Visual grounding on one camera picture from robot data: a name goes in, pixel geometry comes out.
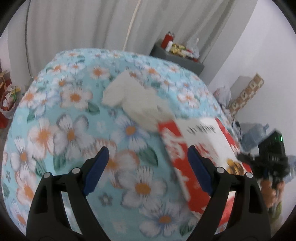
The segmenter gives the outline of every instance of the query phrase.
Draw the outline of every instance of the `hand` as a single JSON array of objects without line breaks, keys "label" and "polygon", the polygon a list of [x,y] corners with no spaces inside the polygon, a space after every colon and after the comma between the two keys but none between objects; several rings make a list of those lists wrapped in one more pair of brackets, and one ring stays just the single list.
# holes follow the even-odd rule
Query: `hand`
[{"label": "hand", "polygon": [[280,181],[276,186],[279,191],[278,198],[276,197],[276,190],[271,188],[271,181],[263,180],[261,181],[260,185],[263,200],[267,208],[271,208],[275,203],[279,203],[281,201],[285,187],[284,181]]}]

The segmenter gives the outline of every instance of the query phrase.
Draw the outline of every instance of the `red and white package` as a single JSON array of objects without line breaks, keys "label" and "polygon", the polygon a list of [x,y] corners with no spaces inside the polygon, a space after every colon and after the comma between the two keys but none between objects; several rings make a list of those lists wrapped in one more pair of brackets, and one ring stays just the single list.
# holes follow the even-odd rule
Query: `red and white package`
[{"label": "red and white package", "polygon": [[[238,161],[239,148],[218,118],[176,119],[159,124],[159,132],[169,154],[178,181],[190,210],[199,218],[209,200],[188,162],[187,150],[194,145],[201,156],[209,158],[216,167],[229,173],[244,175],[251,172],[248,165]],[[230,192],[219,225],[229,220],[235,192]]]}]

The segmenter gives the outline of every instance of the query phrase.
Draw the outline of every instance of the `blue gripper pad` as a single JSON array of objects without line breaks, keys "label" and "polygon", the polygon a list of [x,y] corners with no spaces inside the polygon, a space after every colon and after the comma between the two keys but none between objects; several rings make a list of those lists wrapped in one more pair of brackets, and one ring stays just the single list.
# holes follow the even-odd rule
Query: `blue gripper pad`
[{"label": "blue gripper pad", "polygon": [[194,148],[188,148],[187,158],[200,184],[200,187],[204,192],[208,193],[211,196],[213,194],[211,176],[206,167],[203,165],[199,156],[196,154]]},{"label": "blue gripper pad", "polygon": [[93,192],[96,188],[100,177],[107,166],[109,161],[109,150],[104,148],[100,155],[95,156],[96,160],[89,170],[87,176],[85,177],[85,184],[83,189],[83,194],[87,196],[89,193]]}]

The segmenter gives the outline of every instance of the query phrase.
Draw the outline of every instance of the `cloth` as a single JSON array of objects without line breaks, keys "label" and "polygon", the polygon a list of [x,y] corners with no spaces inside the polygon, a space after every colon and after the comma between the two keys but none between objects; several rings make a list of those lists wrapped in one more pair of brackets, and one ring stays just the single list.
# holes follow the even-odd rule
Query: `cloth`
[{"label": "cloth", "polygon": [[4,202],[23,233],[42,174],[68,173],[106,146],[110,160],[87,200],[109,238],[175,241],[190,235],[198,219],[189,212],[161,137],[140,128],[122,108],[102,105],[104,90],[124,70],[154,88],[177,118],[219,117],[231,129],[205,84],[176,64],[120,51],[60,52],[22,98],[5,145]]},{"label": "cloth", "polygon": [[174,119],[167,102],[156,95],[155,89],[145,89],[127,70],[108,85],[102,103],[110,107],[121,106],[132,120],[147,131],[155,132],[158,123]]}]

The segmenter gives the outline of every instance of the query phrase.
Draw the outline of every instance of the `white cord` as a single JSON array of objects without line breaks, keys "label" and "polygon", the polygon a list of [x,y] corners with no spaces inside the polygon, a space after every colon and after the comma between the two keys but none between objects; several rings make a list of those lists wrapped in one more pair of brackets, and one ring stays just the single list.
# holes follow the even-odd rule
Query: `white cord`
[{"label": "white cord", "polygon": [[140,6],[141,1],[142,1],[142,0],[138,0],[137,6],[136,6],[136,8],[135,8],[135,10],[134,10],[134,12],[133,12],[133,16],[132,16],[132,18],[131,18],[131,22],[130,22],[130,25],[129,25],[129,27],[128,27],[128,32],[127,32],[127,35],[126,35],[126,41],[125,41],[125,43],[124,43],[124,46],[123,46],[123,48],[122,48],[122,51],[125,51],[125,49],[126,49],[126,44],[127,44],[127,42],[128,42],[128,37],[129,37],[129,35],[130,35],[130,33],[131,33],[131,27],[133,26],[133,22],[134,22],[134,20],[135,20],[136,15],[137,15],[138,8],[139,8],[139,6]]}]

